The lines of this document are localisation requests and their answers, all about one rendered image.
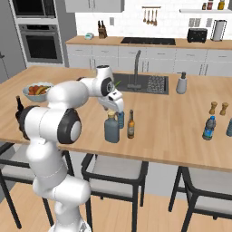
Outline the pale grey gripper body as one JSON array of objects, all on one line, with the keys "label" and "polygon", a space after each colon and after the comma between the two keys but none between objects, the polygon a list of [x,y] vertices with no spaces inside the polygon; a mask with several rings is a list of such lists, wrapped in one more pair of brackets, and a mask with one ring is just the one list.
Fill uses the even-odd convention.
[{"label": "pale grey gripper body", "polygon": [[101,98],[101,105],[107,109],[114,110],[116,112],[122,112],[124,108],[124,101],[122,98],[119,98],[116,101],[111,101],[107,98]]}]

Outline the brown glass bottle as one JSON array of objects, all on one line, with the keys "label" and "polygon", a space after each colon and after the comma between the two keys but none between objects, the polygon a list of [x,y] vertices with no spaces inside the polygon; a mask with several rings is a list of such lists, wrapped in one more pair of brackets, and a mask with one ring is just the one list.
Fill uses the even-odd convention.
[{"label": "brown glass bottle", "polygon": [[129,116],[129,121],[128,121],[128,129],[127,129],[127,136],[129,139],[134,138],[134,126],[135,122],[133,120],[133,110],[130,110],[130,116]]}]

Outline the dark sink basin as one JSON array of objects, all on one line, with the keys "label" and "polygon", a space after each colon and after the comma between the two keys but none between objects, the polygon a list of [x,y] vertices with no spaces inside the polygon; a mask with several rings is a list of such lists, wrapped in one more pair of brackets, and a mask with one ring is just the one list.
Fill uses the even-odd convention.
[{"label": "dark sink basin", "polygon": [[142,75],[139,74],[134,78],[133,74],[115,73],[113,75],[114,83],[117,84],[116,88],[120,92],[134,92],[134,89],[129,88],[129,84],[137,84],[141,86],[137,92],[153,93],[153,94],[169,94],[169,77],[158,75]]}]

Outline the white cupboard run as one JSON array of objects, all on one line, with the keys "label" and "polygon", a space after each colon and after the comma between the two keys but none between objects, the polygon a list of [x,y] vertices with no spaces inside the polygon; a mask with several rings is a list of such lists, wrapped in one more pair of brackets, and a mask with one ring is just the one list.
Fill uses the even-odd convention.
[{"label": "white cupboard run", "polygon": [[140,73],[181,73],[232,77],[232,51],[68,44],[71,68],[95,69],[107,64],[113,71],[133,72],[139,57]]}]

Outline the black stool with grey seat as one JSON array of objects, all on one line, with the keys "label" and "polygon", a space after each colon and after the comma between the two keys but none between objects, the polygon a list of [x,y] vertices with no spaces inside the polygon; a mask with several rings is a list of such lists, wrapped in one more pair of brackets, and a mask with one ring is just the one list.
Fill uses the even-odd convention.
[{"label": "black stool with grey seat", "polygon": [[14,146],[13,143],[6,142],[0,145],[0,186],[4,192],[8,207],[11,210],[16,226],[21,229],[22,225],[17,215],[14,202],[12,201],[6,181],[20,182],[24,184],[33,184],[35,175],[29,167],[28,160],[25,156],[27,146],[21,145],[11,159],[3,159],[2,155]]},{"label": "black stool with grey seat", "polygon": [[132,203],[131,232],[137,232],[138,206],[143,206],[147,161],[87,153],[82,161],[82,176],[91,185],[91,194]]},{"label": "black stool with grey seat", "polygon": [[178,167],[169,201],[172,211],[178,192],[187,196],[188,210],[181,232],[187,232],[192,214],[232,219],[232,173]]}]

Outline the pale blue fruit bowl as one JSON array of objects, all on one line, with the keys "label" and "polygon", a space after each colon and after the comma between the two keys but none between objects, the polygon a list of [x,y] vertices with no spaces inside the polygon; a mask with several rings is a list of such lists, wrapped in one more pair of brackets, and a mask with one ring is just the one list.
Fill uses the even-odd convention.
[{"label": "pale blue fruit bowl", "polygon": [[[36,91],[42,86],[50,86],[50,88],[39,95],[35,95]],[[32,102],[45,102],[47,93],[52,87],[53,85],[49,82],[32,83],[23,88],[23,94]]]}]

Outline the blue label water bottle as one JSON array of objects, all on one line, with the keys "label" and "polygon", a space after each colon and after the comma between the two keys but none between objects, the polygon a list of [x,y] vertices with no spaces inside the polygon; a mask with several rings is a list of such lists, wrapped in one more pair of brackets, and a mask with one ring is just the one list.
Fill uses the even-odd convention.
[{"label": "blue label water bottle", "polygon": [[211,140],[213,137],[213,132],[216,127],[216,119],[214,116],[210,116],[206,122],[205,129],[202,134],[204,140]]}]

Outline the wooden shaker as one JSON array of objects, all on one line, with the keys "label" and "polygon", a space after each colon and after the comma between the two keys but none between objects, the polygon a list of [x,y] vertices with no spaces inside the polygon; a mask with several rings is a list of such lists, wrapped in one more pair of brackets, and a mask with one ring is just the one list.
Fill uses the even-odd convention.
[{"label": "wooden shaker", "polygon": [[228,107],[228,103],[227,102],[223,102],[222,103],[222,109],[221,109],[221,111],[220,111],[220,115],[222,115],[222,116],[225,116],[226,115],[226,109],[227,109],[227,107]]},{"label": "wooden shaker", "polygon": [[216,101],[211,102],[211,108],[209,110],[210,115],[215,114],[215,109],[216,109],[217,105],[218,105],[218,103]]}]

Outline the black toaster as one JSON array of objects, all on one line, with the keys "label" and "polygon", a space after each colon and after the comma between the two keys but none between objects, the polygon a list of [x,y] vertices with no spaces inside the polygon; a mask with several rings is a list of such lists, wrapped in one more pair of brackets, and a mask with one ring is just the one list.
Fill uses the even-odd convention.
[{"label": "black toaster", "polygon": [[207,35],[206,28],[189,28],[187,40],[189,43],[204,43],[207,40]]}]

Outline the grey blue bottle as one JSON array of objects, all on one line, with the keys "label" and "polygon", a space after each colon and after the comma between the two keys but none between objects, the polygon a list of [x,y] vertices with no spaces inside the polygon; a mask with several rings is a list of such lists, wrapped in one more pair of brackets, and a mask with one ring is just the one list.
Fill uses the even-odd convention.
[{"label": "grey blue bottle", "polygon": [[228,137],[232,137],[232,118],[230,119],[229,124],[227,126],[226,135]]}]

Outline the grey fridge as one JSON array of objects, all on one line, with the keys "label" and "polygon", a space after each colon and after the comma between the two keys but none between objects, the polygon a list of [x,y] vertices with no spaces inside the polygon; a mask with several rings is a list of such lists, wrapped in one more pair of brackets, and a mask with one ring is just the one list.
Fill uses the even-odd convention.
[{"label": "grey fridge", "polygon": [[0,83],[26,68],[9,0],[0,0]]}]

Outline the black microwave oven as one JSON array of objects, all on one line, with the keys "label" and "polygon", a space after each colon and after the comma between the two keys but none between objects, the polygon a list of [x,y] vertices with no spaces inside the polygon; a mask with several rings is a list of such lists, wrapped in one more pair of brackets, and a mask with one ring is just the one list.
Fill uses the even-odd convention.
[{"label": "black microwave oven", "polygon": [[55,18],[53,0],[12,0],[17,17]]}]

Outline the rail with hanging tools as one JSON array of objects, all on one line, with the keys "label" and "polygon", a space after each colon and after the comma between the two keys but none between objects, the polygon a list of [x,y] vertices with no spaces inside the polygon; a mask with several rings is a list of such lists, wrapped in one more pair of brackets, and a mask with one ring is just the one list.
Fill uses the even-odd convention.
[{"label": "rail with hanging tools", "polygon": [[153,26],[158,25],[158,11],[160,6],[143,6],[143,22]]}]

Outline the steel wall oven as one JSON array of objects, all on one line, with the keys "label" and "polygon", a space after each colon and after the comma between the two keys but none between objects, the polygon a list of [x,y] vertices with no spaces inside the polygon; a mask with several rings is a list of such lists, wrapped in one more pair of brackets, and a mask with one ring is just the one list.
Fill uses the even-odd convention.
[{"label": "steel wall oven", "polygon": [[19,29],[28,62],[63,62],[58,30],[55,24],[20,24]]}]

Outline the white wall cupboard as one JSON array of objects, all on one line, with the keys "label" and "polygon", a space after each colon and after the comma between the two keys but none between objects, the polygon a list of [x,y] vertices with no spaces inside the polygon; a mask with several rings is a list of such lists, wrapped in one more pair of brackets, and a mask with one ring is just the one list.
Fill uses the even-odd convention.
[{"label": "white wall cupboard", "polygon": [[121,13],[125,0],[65,0],[67,13]]}]

